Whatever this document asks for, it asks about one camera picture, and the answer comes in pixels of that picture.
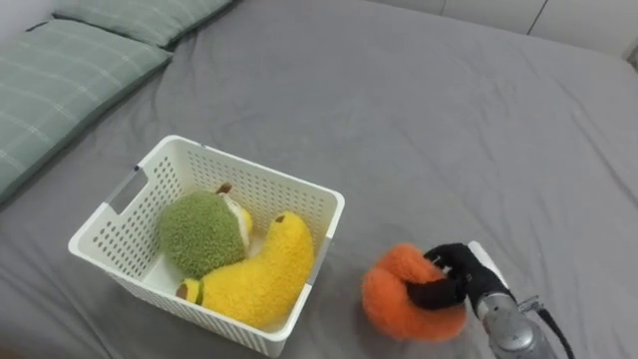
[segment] green striped pillow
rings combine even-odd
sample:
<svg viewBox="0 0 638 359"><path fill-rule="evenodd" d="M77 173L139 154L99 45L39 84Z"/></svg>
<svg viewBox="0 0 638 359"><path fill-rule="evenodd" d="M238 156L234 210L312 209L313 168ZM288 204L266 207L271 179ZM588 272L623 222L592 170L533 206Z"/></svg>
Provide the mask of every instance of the green striped pillow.
<svg viewBox="0 0 638 359"><path fill-rule="evenodd" d="M165 47L232 0L61 0L55 16Z"/></svg>
<svg viewBox="0 0 638 359"><path fill-rule="evenodd" d="M170 54L75 21L0 45L0 203Z"/></svg>

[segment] yellow plush toy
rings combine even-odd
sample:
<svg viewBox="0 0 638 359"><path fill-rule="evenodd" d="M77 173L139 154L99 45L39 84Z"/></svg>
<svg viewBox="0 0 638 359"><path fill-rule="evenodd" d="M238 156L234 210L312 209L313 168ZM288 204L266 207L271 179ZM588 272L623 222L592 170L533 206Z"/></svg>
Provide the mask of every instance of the yellow plush toy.
<svg viewBox="0 0 638 359"><path fill-rule="evenodd" d="M256 328L266 328L292 309L314 262L306 223L286 211L271 223L264 246L252 258L213 270L201 281L186 279L177 296Z"/></svg>

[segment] white plastic basket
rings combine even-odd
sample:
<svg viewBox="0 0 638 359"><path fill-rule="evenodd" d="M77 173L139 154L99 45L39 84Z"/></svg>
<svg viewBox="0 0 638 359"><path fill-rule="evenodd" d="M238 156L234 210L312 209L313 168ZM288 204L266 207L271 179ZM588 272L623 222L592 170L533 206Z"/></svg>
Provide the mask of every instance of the white plastic basket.
<svg viewBox="0 0 638 359"><path fill-rule="evenodd" d="M159 251L156 222L161 210L187 191L214 190L226 181L233 185L233 199L252 214L257 231L265 231L278 212L292 210L306 220L315 240L315 265L294 308L268 331L177 298L182 278ZM71 238L69 250L107 271L134 296L274 358L310 294L343 207L343 196L334 190L170 136L96 209Z"/></svg>

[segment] basket mesh side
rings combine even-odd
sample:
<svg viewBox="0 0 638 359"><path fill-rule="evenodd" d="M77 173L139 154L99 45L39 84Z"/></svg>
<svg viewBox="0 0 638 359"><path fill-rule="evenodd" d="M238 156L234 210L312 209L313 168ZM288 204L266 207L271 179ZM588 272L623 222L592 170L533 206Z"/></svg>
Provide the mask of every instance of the basket mesh side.
<svg viewBox="0 0 638 359"><path fill-rule="evenodd" d="M153 264L159 243L156 222L160 211L183 191L168 157L149 171L149 184L120 216L113 215L95 228L94 249L104 262L124 275L140 278Z"/></svg>
<svg viewBox="0 0 638 359"><path fill-rule="evenodd" d="M178 301L168 300L150 290L137 286L134 283L128 282L127 280L124 280L120 277L113 276L113 278L132 295L147 303L150 303L182 319L188 320L189 322L192 322L204 329L210 330L226 339L239 343L252 350L258 351L265 355L271 354L268 352L268 347L262 337L248 332L242 328L236 327L232 324L229 324L221 319L215 318L212 315L206 313L205 309L193 309L192 307L184 305Z"/></svg>

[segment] gray bedsheet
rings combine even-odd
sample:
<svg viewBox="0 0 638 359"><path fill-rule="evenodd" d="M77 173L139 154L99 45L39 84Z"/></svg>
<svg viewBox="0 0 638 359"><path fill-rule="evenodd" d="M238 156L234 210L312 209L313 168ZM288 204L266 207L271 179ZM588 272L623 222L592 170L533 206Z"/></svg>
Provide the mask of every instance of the gray bedsheet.
<svg viewBox="0 0 638 359"><path fill-rule="evenodd" d="M605 55L356 0L252 0L0 213L0 345L33 358L258 358L122 290L67 242L178 134L340 191L283 358L491 358L477 322L393 342L360 310L392 244L479 240L578 358L638 356L638 77Z"/></svg>

